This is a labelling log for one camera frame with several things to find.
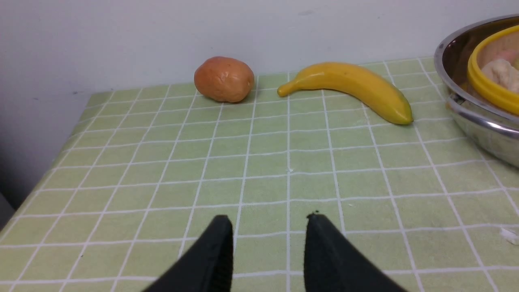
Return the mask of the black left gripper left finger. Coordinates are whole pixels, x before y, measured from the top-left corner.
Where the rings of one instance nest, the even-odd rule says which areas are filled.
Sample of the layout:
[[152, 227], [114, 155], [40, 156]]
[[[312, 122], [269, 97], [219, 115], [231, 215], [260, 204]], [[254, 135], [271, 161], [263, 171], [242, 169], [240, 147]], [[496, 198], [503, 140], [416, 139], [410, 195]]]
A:
[[216, 215], [195, 243], [145, 292], [230, 292], [234, 270], [232, 223]]

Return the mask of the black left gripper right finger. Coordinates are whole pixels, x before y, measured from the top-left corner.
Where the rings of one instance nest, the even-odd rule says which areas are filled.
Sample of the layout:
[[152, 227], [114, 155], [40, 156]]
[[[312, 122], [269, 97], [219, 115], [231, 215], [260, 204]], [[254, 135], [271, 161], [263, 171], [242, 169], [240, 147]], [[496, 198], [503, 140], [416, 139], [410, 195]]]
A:
[[354, 247], [324, 214], [309, 214], [304, 249], [306, 292], [404, 292]]

